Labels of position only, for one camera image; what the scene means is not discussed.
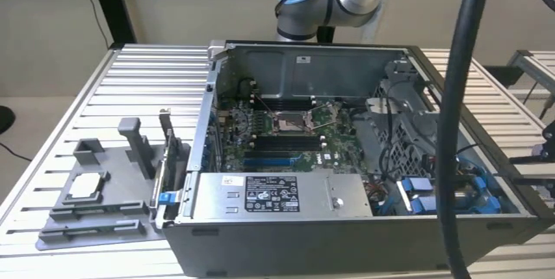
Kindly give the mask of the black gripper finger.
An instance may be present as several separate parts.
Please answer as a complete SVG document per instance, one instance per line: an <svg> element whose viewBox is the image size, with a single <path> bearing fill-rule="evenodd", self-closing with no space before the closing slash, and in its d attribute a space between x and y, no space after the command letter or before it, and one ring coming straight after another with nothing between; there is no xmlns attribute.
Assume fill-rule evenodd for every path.
<svg viewBox="0 0 555 279"><path fill-rule="evenodd" d="M553 178L517 178L517 185L530 186L539 194L542 200L554 200L554 179Z"/></svg>
<svg viewBox="0 0 555 279"><path fill-rule="evenodd" d="M546 126L542 131L545 142L531 148L531 154L521 157L511 157L514 165L534 165L554 162L554 126Z"/></svg>

